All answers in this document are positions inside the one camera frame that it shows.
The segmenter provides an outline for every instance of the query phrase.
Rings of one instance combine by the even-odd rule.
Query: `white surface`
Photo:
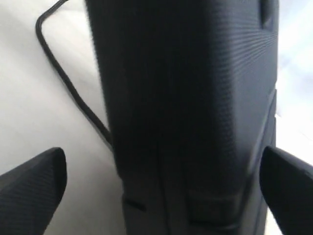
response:
[[[0,173],[60,146],[67,155],[68,186],[46,235],[124,235],[122,188],[112,154],[72,102],[35,37],[37,17],[55,1],[0,1]],[[294,22],[287,3],[281,4],[285,29]],[[66,3],[44,24],[44,34],[79,93],[106,122],[83,1]],[[280,58],[293,50],[282,44]],[[313,143],[297,129],[279,118],[277,144],[313,163]],[[267,234],[280,234],[271,215]]]

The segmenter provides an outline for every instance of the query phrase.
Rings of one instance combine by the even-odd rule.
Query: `power cord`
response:
[[[73,83],[71,82],[68,75],[65,73],[59,62],[54,57],[51,49],[49,48],[42,32],[42,26],[44,21],[51,16],[53,13],[56,12],[65,2],[68,0],[59,0],[56,4],[54,4],[51,8],[45,11],[36,22],[36,35],[39,40],[40,45],[42,46],[46,56],[48,57],[50,63],[58,72],[61,80],[63,81],[64,85],[68,89],[69,93],[71,94],[72,98],[74,99],[75,103],[82,111],[82,113],[86,116],[86,118],[94,125],[94,127],[100,132],[100,134],[104,137],[109,147],[111,147],[111,134],[108,129],[105,127],[103,122],[97,117],[97,115],[90,109],[90,107],[85,103],[85,101],[81,98],[78,94],[77,90],[75,89]]]

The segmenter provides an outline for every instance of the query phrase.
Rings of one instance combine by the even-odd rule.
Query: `black cable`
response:
[[[52,66],[58,72],[61,80],[65,84],[66,88],[70,92],[71,96],[73,97],[74,101],[76,102],[77,106],[80,110],[85,114],[88,120],[98,129],[100,134],[105,138],[108,144],[111,143],[111,134],[102,121],[97,117],[97,115],[90,109],[90,107],[84,102],[84,100],[80,97],[77,90],[75,89],[73,83],[71,82],[68,75],[65,73],[59,62],[54,57],[53,53],[51,52],[47,42],[42,33],[42,25],[44,21],[51,16],[57,9],[59,9],[65,2],[68,0],[59,0],[56,4],[54,4],[50,9],[44,12],[36,22],[36,35],[41,44],[46,56],[48,57],[49,61],[51,62]]]

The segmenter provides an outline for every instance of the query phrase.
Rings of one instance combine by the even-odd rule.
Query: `black object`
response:
[[[128,235],[261,235],[276,0],[86,0]]]
[[[97,129],[97,131],[100,132],[101,137],[103,137],[106,141],[106,144],[111,147],[111,135],[108,129],[105,127],[103,122],[98,118],[98,116],[91,110],[91,108],[85,103],[85,101],[81,98],[79,93],[77,92],[76,88],[74,87],[72,81],[64,71],[64,69],[61,67],[57,59],[54,57],[52,51],[50,50],[47,42],[45,41],[43,32],[42,32],[42,26],[44,21],[51,16],[56,10],[58,10],[65,2],[68,0],[59,0],[56,2],[51,8],[49,8],[47,11],[45,11],[36,21],[36,35],[39,40],[40,45],[42,46],[48,60],[52,64],[52,66],[55,68],[57,73],[60,76],[60,79],[66,86],[67,90],[71,94],[73,100],[79,107],[79,109],[82,111],[82,113],[87,117],[87,119],[94,125],[94,127]]]
[[[52,148],[0,176],[0,234],[42,235],[67,184],[62,149]]]
[[[284,235],[313,233],[313,167],[277,148],[266,148],[260,184]]]

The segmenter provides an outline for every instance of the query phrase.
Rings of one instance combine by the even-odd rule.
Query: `black plastic case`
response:
[[[276,0],[87,0],[128,235],[261,235]]]

